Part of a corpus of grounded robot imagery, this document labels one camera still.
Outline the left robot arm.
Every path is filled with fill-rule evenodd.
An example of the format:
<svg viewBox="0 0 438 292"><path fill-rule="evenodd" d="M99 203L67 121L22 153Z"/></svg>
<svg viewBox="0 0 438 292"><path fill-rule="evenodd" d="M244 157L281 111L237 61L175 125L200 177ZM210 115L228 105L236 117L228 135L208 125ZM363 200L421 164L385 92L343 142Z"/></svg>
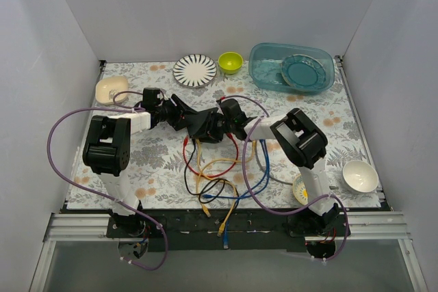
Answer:
<svg viewBox="0 0 438 292"><path fill-rule="evenodd" d="M125 217L122 229L139 237L146 228L143 217L135 214L139 199L131 188L128 174L131 136L167 122L174 130L188 128L200 112L178 96L166 98L157 88L145 88L142 100L117 116L93 116L83 149L83 162L99 177L107 194L114 199L112 214Z"/></svg>

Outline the dark grey network switch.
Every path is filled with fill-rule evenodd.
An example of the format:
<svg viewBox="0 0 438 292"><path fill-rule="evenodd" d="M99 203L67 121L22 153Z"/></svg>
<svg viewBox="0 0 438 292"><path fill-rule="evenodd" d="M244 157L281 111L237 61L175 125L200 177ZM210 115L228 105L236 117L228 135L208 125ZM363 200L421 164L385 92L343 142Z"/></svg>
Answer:
<svg viewBox="0 0 438 292"><path fill-rule="evenodd" d="M210 131L213 129L217 113L218 108L214 107L185 114L184 119L189 137L202 142L215 142L216 139L211 135Z"/></svg>

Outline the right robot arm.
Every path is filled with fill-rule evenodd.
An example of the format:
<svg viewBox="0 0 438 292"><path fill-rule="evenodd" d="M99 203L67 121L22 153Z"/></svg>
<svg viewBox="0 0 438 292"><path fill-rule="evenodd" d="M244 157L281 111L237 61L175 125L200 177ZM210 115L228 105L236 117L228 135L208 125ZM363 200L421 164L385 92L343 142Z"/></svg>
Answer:
<svg viewBox="0 0 438 292"><path fill-rule="evenodd" d="M309 219L310 229L317 235L328 234L335 226L330 214L335 202L329 197L324 159L328 140L322 130L299 108L279 116L248 117L234 98L225 97L217 103L224 115L224 128L245 144L258 140L279 144L305 184L307 208L315 213Z"/></svg>

